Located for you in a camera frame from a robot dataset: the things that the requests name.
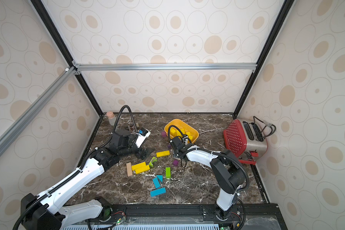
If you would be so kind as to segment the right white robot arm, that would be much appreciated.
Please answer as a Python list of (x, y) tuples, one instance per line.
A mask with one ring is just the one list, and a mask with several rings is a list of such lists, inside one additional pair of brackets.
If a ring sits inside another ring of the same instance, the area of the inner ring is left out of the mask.
[(226, 220), (232, 206), (239, 200), (239, 194), (250, 185), (249, 176), (243, 165), (228, 149), (212, 151), (198, 147), (175, 125), (168, 127), (167, 136), (174, 157), (181, 163), (197, 162), (212, 170), (220, 186), (215, 212), (219, 220)]

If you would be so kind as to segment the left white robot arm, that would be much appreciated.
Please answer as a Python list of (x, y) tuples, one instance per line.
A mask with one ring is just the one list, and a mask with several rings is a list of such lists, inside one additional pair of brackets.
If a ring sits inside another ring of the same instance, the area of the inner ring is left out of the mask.
[(13, 229), (23, 226), (27, 230), (60, 230), (83, 219), (93, 219), (104, 207), (98, 200), (75, 206), (65, 203), (93, 179), (119, 163), (124, 156), (135, 154), (141, 159), (153, 152), (143, 144), (150, 131), (141, 127), (135, 133), (117, 129), (121, 114), (117, 115), (110, 139), (90, 151), (68, 176), (38, 195), (29, 193), (21, 200), (21, 215)]

